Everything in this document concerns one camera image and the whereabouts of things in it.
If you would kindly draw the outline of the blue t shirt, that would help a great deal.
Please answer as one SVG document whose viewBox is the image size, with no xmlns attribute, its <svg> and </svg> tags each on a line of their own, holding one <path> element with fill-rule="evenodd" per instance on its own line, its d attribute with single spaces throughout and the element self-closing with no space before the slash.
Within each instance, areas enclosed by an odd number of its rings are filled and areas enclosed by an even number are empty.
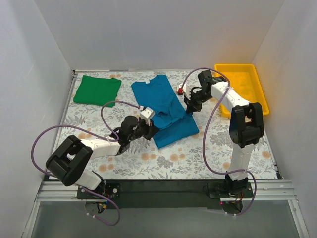
<svg viewBox="0 0 317 238">
<path fill-rule="evenodd" d="M 157 75 L 148 83 L 134 82 L 131 88 L 137 103 L 155 112 L 152 120 L 159 129 L 154 135 L 158 149 L 199 133 L 193 115 L 186 113 L 167 76 Z"/>
</svg>

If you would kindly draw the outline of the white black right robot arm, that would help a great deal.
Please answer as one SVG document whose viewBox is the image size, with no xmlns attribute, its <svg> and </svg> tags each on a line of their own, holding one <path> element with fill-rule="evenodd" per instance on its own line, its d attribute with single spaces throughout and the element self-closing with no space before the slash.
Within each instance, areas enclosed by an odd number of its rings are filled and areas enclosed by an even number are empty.
<svg viewBox="0 0 317 238">
<path fill-rule="evenodd" d="M 233 142 L 231 163 L 229 169 L 222 173 L 225 178 L 209 186 L 209 193 L 216 197 L 235 197 L 249 188 L 248 167 L 251 153 L 264 135 L 262 106 L 240 96 L 223 73 L 219 72 L 214 77 L 212 73 L 215 70 L 205 67 L 200 70 L 200 86 L 189 89 L 186 82 L 183 82 L 178 85 L 177 93 L 184 95 L 188 114 L 201 111 L 202 104 L 211 98 L 216 98 L 219 104 L 230 111 L 229 136 Z"/>
</svg>

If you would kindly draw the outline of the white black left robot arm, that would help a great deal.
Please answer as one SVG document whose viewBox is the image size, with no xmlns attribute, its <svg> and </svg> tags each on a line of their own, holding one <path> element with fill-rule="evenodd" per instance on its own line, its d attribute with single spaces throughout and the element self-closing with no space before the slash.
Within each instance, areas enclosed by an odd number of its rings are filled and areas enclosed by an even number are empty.
<svg viewBox="0 0 317 238">
<path fill-rule="evenodd" d="M 153 120 L 127 116 L 107 139 L 67 137 L 48 158 L 46 168 L 65 186 L 83 186 L 94 198 L 101 198 L 106 194 L 106 180 L 86 168 L 89 160 L 121 155 L 132 141 L 141 137 L 151 140 L 158 132 Z"/>
</svg>

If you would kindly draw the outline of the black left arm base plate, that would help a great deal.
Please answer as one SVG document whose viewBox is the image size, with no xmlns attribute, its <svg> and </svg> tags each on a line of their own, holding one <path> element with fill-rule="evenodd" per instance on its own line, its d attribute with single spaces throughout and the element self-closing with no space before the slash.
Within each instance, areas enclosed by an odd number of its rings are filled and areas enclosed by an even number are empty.
<svg viewBox="0 0 317 238">
<path fill-rule="evenodd" d="M 94 192 L 101 194 L 102 196 L 107 197 L 109 199 L 119 198 L 121 193 L 121 184 L 107 183 L 98 187 L 96 190 L 94 190 Z M 79 188 L 77 190 L 76 198 L 77 199 L 97 199 L 100 197 L 90 194 L 86 192 L 84 189 Z"/>
</svg>

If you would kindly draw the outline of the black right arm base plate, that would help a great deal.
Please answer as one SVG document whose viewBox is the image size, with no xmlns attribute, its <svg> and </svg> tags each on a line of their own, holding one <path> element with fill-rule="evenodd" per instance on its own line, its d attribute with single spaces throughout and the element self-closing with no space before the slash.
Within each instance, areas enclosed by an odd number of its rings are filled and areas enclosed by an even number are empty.
<svg viewBox="0 0 317 238">
<path fill-rule="evenodd" d="M 223 180 L 212 180 L 207 185 L 207 195 L 210 198 L 235 198 L 238 195 L 252 198 L 254 193 L 250 183 L 245 188 L 229 188 Z"/>
</svg>

